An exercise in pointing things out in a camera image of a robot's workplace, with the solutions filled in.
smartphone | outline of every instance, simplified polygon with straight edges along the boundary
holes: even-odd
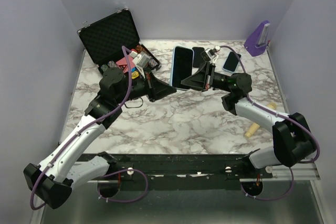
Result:
[[[172,71],[170,75],[170,85],[181,90],[190,87],[182,85],[181,81],[192,75],[194,51],[177,46],[173,50]]]
[[[201,53],[205,51],[204,47],[193,47],[194,51],[194,60],[193,60],[193,67],[199,68],[201,64],[204,62]]]
[[[230,52],[229,56],[227,57],[224,65],[223,70],[229,73],[234,73],[237,70],[239,60],[237,59],[234,52]]]

phone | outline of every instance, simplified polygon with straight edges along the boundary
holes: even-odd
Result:
[[[182,85],[181,81],[192,75],[194,51],[176,46],[173,50],[172,71],[170,75],[170,85],[181,90],[190,87]]]
[[[234,52],[230,52],[229,56],[227,57],[224,65],[223,70],[229,73],[234,73],[237,70],[239,60],[237,59]]]
[[[194,51],[194,61],[193,61],[193,67],[199,68],[201,64],[204,62],[203,57],[201,56],[201,53],[205,51],[204,47],[193,47]]]

marble tabletop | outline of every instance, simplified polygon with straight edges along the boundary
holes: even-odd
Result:
[[[252,76],[253,91],[250,96],[265,105],[275,102],[277,110],[284,111],[267,54],[251,57],[242,41],[148,40],[142,43],[162,63],[155,76],[167,83],[175,46],[213,48],[229,45],[241,54],[243,64]],[[229,50],[225,48],[219,52],[216,72],[223,73],[222,66],[228,54]],[[61,140],[74,129],[89,102],[96,96],[100,79],[101,74],[86,53]],[[144,98],[144,105],[138,109],[123,106],[119,118],[91,143],[85,153],[241,154],[271,146],[271,134],[264,129],[259,129],[249,139],[244,138],[252,122],[224,110],[221,97],[225,94],[221,90],[177,91],[154,103]],[[127,105],[138,106],[140,103],[140,100],[135,100],[127,102]]]

black cable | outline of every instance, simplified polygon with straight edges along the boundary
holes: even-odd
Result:
[[[126,105],[126,103],[125,103],[125,107],[127,108],[127,109],[138,109],[138,108],[141,108],[142,106],[143,106],[143,99],[142,99],[142,97],[139,97],[140,99],[141,99],[141,105],[140,106],[136,106],[136,107],[128,107],[127,105]]]

purple phone stand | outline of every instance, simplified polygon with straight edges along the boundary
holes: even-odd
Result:
[[[261,24],[248,36],[244,43],[244,47],[253,57],[262,55],[267,46],[268,28],[271,23],[268,20],[261,22]]]

